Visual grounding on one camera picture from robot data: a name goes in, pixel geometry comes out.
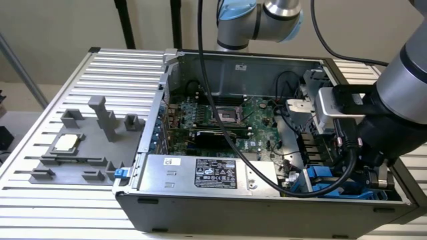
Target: cable connector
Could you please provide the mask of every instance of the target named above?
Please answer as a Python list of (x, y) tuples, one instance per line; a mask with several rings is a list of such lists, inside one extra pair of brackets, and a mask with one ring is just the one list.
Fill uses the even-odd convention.
[(358, 149), (364, 142), (360, 137), (358, 124), (354, 118), (336, 118), (337, 145), (341, 148)]

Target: slotted metal surface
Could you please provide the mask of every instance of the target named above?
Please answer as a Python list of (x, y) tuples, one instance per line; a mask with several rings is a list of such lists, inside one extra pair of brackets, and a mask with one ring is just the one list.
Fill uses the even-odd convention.
[[(337, 64), (352, 84), (373, 84), (380, 77), (380, 71), (362, 63), (338, 60)], [(102, 49), (99, 53), (89, 53), (0, 169), (0, 238), (189, 239), (183, 235), (147, 234), (134, 230), (111, 186), (29, 182), (30, 171), (39, 164), (38, 158), (46, 153), (63, 126), (61, 116), (65, 110), (78, 108), (85, 116), (95, 117), (87, 102), (93, 95), (103, 95), (106, 107), (118, 117), (135, 113), (146, 119), (163, 72), (162, 51)], [(427, 145), (402, 160), (427, 191)], [(253, 237), (195, 235), (193, 239), (243, 240)], [(408, 225), (385, 225), (361, 239), (425, 240), (427, 216)]]

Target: black pole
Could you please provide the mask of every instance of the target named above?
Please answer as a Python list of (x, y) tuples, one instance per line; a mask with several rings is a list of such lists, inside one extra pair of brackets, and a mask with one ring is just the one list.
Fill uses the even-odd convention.
[(114, 0), (119, 12), (121, 24), (127, 49), (137, 49), (127, 0)]
[(170, 0), (171, 2), (171, 18), (173, 18), (173, 34), (174, 34), (174, 48), (183, 48), (182, 35), (182, 0)]

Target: white wall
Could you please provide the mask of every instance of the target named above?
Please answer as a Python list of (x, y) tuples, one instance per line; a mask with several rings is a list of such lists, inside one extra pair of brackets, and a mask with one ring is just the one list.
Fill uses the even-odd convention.
[[(254, 53), (330, 56), (318, 40), (310, 0), (306, 21), (290, 43), (254, 41)], [(171, 48), (170, 0), (129, 0), (137, 47)], [(203, 41), (215, 49), (217, 0), (205, 0)], [(198, 0), (182, 0), (183, 47), (195, 49)], [(317, 0), (320, 28), (344, 55), (390, 61), (422, 22), (408, 0)], [(114, 0), (0, 0), (0, 31), (38, 83), (63, 84), (91, 46), (125, 48)], [(0, 81), (19, 82), (0, 54)]]

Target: power supply label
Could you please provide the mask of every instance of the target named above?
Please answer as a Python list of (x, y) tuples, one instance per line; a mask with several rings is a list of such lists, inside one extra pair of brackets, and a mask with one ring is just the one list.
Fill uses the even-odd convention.
[(197, 159), (194, 185), (198, 188), (237, 189), (237, 161)]

